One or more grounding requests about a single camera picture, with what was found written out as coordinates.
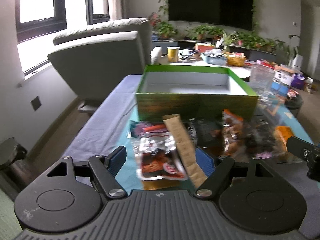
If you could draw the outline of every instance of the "metal screw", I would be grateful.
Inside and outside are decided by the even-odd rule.
[[[114,188],[109,191],[109,195],[113,197],[121,197],[124,195],[124,190],[120,188]]]
[[[209,196],[212,195],[212,191],[209,190],[209,189],[206,189],[206,188],[200,189],[200,190],[197,191],[197,195],[199,197],[209,197]]]

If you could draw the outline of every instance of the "purple package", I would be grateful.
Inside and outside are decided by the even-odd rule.
[[[300,90],[304,89],[305,77],[302,74],[294,74],[291,86]]]

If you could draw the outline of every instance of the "gray sofa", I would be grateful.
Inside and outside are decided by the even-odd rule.
[[[63,30],[53,44],[48,59],[84,101],[82,112],[93,113],[125,76],[142,74],[151,63],[151,27],[145,18]]]

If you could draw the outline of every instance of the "brown paper strip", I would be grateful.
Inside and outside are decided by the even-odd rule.
[[[196,162],[196,149],[181,121],[180,115],[165,115],[163,121],[176,141],[180,158],[190,180],[198,188],[207,179],[207,176]]]

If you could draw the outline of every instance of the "wall outlet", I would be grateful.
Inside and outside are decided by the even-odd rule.
[[[39,99],[39,97],[36,97],[35,99],[33,99],[32,101],[31,101],[31,105],[32,105],[32,107],[33,107],[33,110],[38,110],[39,109],[39,107],[41,106],[41,102],[40,102],[40,99]]]

